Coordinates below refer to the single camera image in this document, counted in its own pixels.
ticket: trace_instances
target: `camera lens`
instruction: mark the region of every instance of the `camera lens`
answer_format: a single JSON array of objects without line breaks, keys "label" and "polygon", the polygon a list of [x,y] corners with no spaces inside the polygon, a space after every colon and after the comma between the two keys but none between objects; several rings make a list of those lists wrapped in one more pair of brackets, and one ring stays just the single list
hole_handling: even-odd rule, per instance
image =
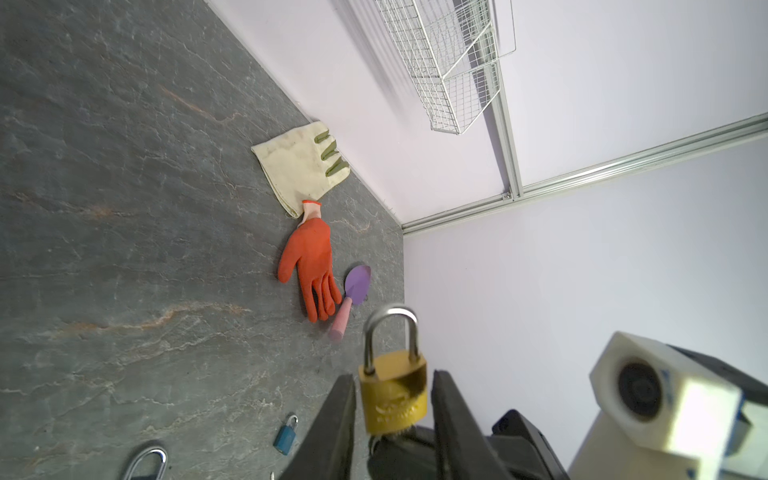
[{"label": "camera lens", "polygon": [[661,408],[661,384],[656,371],[645,363],[633,362],[619,372],[619,396],[627,408],[642,420],[651,420]]}]

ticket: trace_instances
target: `padlock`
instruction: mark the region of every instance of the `padlock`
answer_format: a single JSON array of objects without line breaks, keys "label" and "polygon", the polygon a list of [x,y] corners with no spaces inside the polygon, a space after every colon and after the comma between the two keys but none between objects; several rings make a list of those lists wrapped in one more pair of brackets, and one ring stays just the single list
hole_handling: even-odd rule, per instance
[{"label": "padlock", "polygon": [[[373,358],[373,330],[388,316],[409,322],[409,349]],[[419,353],[416,315],[406,306],[384,306],[362,328],[363,364],[359,367],[362,412],[370,435],[387,435],[415,425],[427,414],[427,361]]]},{"label": "padlock", "polygon": [[299,417],[294,414],[288,415],[286,424],[280,427],[277,438],[273,443],[278,452],[288,455],[290,447],[293,445],[293,439],[296,438],[296,426],[299,425]]}]

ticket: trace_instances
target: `silver shackle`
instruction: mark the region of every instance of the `silver shackle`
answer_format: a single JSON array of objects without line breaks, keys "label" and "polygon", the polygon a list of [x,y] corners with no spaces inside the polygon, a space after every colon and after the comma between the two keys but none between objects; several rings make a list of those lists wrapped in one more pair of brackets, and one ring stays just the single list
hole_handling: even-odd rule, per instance
[{"label": "silver shackle", "polygon": [[408,357],[411,362],[419,360],[419,321],[416,320],[416,314],[405,305],[385,305],[371,313],[362,327],[362,334],[365,336],[362,370],[366,375],[376,373],[376,368],[373,366],[373,330],[382,320],[392,315],[402,315],[408,320]]}]

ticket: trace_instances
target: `orange glove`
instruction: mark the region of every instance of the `orange glove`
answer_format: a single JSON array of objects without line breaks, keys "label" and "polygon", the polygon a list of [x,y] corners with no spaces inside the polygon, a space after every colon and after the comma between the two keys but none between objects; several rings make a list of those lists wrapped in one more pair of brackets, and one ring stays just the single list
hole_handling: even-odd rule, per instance
[{"label": "orange glove", "polygon": [[[310,322],[315,323],[318,312],[321,320],[328,320],[328,316],[336,312],[336,304],[341,303],[342,297],[333,279],[331,229],[320,218],[320,203],[304,200],[303,207],[304,219],[283,250],[277,279],[285,283],[290,280],[293,268],[299,268],[299,285],[306,313]],[[317,295],[317,308],[312,289]]]}]

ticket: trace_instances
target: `beige glove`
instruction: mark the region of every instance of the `beige glove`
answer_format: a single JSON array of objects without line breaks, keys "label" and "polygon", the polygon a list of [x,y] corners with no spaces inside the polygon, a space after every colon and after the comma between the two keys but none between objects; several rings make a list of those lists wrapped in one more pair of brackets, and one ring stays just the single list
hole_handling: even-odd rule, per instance
[{"label": "beige glove", "polygon": [[336,150],[336,139],[322,121],[294,128],[251,147],[277,200],[293,218],[303,200],[319,200],[349,176],[349,164]]}]

